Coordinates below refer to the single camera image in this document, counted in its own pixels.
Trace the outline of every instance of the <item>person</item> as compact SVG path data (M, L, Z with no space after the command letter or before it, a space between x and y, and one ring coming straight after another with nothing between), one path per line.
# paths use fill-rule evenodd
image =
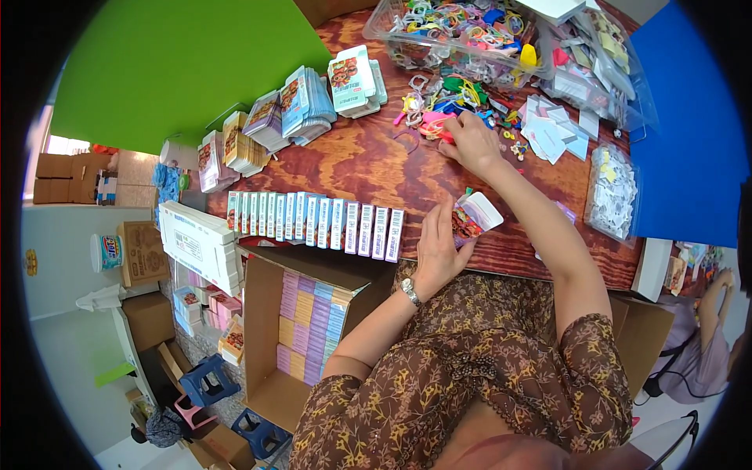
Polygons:
M716 312L717 298L724 289L723 303ZM726 268L700 300L697 318L693 299L659 297L659 304L675 318L663 351L642 386L650 397L665 393L678 403L693 405L722 392L746 338L742 333L729 351L723 337L733 293L734 273Z
M170 408L156 408L146 422L146 429L131 423L131 437L139 444L149 442L157 447L170 447L183 438L190 438L190 428Z
M444 128L455 144L439 150L504 199L553 284L460 274L476 243L458 252L453 201L436 205L417 266L399 264L392 295L311 389L290 468L573 468L631 434L611 306L582 237L480 117L465 111Z

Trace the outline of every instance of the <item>brown floral blouse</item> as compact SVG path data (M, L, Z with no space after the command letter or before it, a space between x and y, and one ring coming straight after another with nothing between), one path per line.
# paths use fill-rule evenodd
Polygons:
M413 270L401 264L395 285ZM582 317L557 345L552 312L549 283L459 276L365 382L336 375L311 390L290 468L430 468L475 396L565 450L621 445L632 403L611 322Z

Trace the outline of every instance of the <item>plastic bucket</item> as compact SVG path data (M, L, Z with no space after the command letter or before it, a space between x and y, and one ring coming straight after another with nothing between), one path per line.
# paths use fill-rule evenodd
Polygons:
M118 235L92 235L92 267L94 272L123 265L123 240Z

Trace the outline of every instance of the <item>blue plastic stool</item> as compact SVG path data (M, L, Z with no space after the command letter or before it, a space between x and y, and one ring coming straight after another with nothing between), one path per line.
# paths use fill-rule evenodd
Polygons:
M248 429L241 428L243 419L248 424ZM248 441L253 455L260 460L268 459L288 439L292 438L291 434L287 431L279 426L275 426L248 408L232 424L232 430Z
M190 371L183 374L180 378L180 385L190 397L194 405L201 407L217 403L223 398L235 395L240 391L240 385L234 384L227 378L222 370L224 360L218 353L213 356L205 357L199 361L199 364ZM218 385L212 385L207 376L213 372L219 381ZM208 390L204 390L201 382L204 381Z

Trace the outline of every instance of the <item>wooden table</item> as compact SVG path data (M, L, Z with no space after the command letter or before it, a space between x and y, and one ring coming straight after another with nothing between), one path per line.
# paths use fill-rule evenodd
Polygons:
M630 18L605 7L630 33L637 29ZM331 132L306 147L293 145L282 150L278 154L279 161L272 161L260 174L241 179L231 189L284 193L306 190L333 198L404 208L406 221L402 231L402 257L416 259L420 225L426 212L446 193L460 197L470 186L488 196L501 211L505 222L481 237L468 267L513 276L550 279L550 273L543 263L534 257L535 249L509 207L478 178L442 156L435 149L438 141L421 139L418 148L408 155L405 145L410 147L412 137L403 135L397 141L393 139L394 134L405 128L404 123L395 127L392 121L402 109L400 98L411 91L408 81L418 73L429 73L396 67L384 51L383 43L365 40L361 31L370 15L370 10L346 14L324 23L317 31L332 54L366 44L371 59L378 59L381 65L389 103L380 112L357 120L339 117ZM515 109L525 103L530 93L537 94L539 91L528 86L514 94ZM576 121L578 110L569 105L566 105L566 109ZM614 142L629 152L628 134L624 132L622 138L617 140L613 131L614 126L602 120L599 140ZM596 142L590 141L588 153L596 147ZM509 150L505 158L515 167L523 168L525 177L546 196L560 201L577 214L575 225L600 267L606 285L616 290L628 290L640 259L642 240L638 240L632 249L584 225L590 159L582 162L567 152L556 165L551 165L531 151L520 163ZM224 218L227 193L208 195L208 207L210 214Z

